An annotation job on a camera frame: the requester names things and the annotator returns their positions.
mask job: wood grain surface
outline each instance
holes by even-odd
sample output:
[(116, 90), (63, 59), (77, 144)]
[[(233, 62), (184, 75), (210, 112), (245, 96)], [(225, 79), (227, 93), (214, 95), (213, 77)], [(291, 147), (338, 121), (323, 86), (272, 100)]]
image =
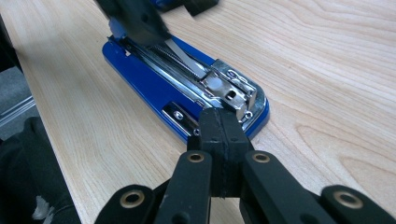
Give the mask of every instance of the wood grain surface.
[[(105, 62), (92, 0), (0, 0), (0, 13), (83, 223), (117, 189), (170, 177), (186, 147)], [(396, 1), (222, 0), (163, 18), (265, 90), (256, 149), (315, 193), (346, 185), (396, 217)], [(242, 223), (237, 200), (214, 199), (211, 221)]]

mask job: blue plastic base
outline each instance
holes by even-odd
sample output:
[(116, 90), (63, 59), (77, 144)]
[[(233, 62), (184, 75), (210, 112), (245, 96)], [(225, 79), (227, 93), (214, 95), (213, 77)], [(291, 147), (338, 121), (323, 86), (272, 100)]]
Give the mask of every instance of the blue plastic base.
[[(214, 60), (201, 51), (186, 44), (180, 39), (174, 37), (174, 41), (191, 56), (206, 64), (212, 64)], [(133, 54), (126, 56), (125, 50), (115, 41), (109, 40), (103, 47), (103, 54), (107, 62), (124, 78), (124, 80), (143, 98), (151, 109), (184, 141), (187, 141), (187, 135), (184, 134), (174, 123), (172, 123), (162, 113), (165, 105), (171, 102), (180, 105), (184, 110), (196, 120), (202, 108), (191, 101), (165, 79), (157, 75)], [(269, 119), (269, 104), (245, 133), (251, 139), (267, 123)]]

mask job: screw hole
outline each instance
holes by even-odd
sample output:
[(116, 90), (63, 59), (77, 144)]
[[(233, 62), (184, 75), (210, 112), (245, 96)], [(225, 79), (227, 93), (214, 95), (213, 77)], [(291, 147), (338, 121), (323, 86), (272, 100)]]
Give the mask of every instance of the screw hole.
[(333, 197), (337, 202), (345, 207), (352, 209), (360, 209), (363, 207), (363, 201), (347, 191), (336, 191), (333, 194)]
[(252, 117), (253, 117), (253, 113), (251, 113), (251, 111), (247, 111), (247, 112), (245, 113), (245, 118), (251, 119)]
[(120, 198), (120, 204), (124, 208), (135, 208), (145, 201), (145, 194), (141, 190), (133, 189), (124, 194)]
[(256, 153), (253, 155), (253, 160), (257, 162), (268, 162), (270, 158), (263, 153)]
[(189, 156), (189, 161), (191, 161), (191, 162), (200, 162), (203, 160), (204, 160), (204, 155), (202, 155), (202, 154), (194, 153)]
[(194, 129), (193, 134), (194, 134), (195, 136), (199, 136), (199, 129)]
[(180, 111), (175, 111), (174, 116), (178, 120), (182, 120), (184, 118), (183, 114)]

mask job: blue stapler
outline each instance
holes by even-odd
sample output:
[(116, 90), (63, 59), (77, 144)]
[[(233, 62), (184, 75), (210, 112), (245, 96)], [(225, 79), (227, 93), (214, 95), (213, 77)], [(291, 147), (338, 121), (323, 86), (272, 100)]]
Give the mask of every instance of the blue stapler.
[(96, 0), (113, 34), (103, 47), (108, 63), (182, 139), (199, 135), (200, 112), (213, 106), (233, 111), (252, 138), (269, 118), (262, 88), (170, 35), (158, 13), (184, 5), (194, 16), (218, 0), (150, 1)]

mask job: light wood desk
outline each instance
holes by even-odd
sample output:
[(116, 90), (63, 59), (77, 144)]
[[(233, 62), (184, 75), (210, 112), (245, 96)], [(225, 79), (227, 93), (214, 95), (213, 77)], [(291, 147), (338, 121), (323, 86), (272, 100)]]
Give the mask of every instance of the light wood desk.
[[(38, 110), (84, 223), (126, 185), (155, 188), (185, 145), (105, 62), (92, 0), (0, 0)], [(396, 2), (222, 0), (171, 32), (265, 90), (271, 120), (252, 143), (304, 187), (342, 184), (396, 216)], [(213, 200), (212, 223), (241, 223)]]

